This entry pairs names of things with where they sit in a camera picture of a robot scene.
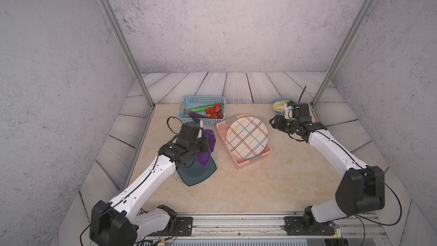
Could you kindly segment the dark teal square plate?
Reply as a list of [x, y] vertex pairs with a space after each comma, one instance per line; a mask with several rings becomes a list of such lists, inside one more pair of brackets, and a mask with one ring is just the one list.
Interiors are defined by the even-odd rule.
[[188, 187], [204, 182], [217, 170], [211, 155], [192, 156], [177, 170], [180, 180]]

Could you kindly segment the colourful squiggle round plate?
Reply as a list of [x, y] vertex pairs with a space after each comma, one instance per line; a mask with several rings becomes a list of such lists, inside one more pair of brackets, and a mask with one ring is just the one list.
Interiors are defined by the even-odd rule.
[[188, 187], [197, 185], [208, 179], [217, 170], [217, 155], [212, 152], [209, 156], [209, 162], [206, 167], [203, 167], [195, 159], [189, 160], [189, 167], [181, 166], [173, 177], [180, 183]]

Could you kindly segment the white plaid round plate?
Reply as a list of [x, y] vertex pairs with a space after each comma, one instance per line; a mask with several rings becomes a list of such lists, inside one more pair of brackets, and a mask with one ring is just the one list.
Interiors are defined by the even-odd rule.
[[248, 160], [260, 155], [267, 147], [269, 132], [259, 118], [238, 118], [228, 128], [225, 144], [231, 155], [238, 160]]

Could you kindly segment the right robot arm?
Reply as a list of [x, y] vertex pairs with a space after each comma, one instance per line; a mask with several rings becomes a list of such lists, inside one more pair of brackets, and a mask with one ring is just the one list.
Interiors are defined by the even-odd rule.
[[369, 166], [343, 147], [327, 127], [313, 121], [308, 104], [288, 104], [283, 116], [269, 121], [272, 128], [297, 136], [318, 150], [340, 176], [335, 197], [305, 208], [301, 227], [309, 235], [330, 233], [330, 225], [338, 219], [381, 210], [385, 207], [385, 176], [378, 166]]

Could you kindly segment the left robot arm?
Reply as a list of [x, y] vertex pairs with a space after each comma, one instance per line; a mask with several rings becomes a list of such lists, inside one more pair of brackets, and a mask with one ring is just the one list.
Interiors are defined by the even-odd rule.
[[109, 202], [97, 202], [92, 208], [86, 230], [98, 246], [133, 246], [152, 234], [174, 236], [177, 212], [166, 205], [141, 214], [140, 210], [155, 190], [188, 161], [198, 155], [210, 155], [216, 137], [197, 123], [182, 124], [180, 132], [158, 150], [148, 168], [126, 189]]

